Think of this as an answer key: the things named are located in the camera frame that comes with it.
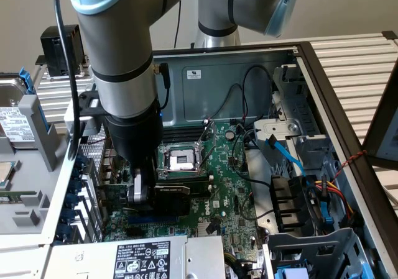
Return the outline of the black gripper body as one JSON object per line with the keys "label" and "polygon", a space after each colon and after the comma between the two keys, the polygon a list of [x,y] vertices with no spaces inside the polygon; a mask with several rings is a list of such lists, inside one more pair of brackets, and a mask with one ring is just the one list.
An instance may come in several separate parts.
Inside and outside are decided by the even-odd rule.
{"label": "black gripper body", "polygon": [[118,155],[145,180],[155,178],[155,152],[162,141],[163,124],[158,100],[142,114],[129,119],[106,116],[105,120]]}

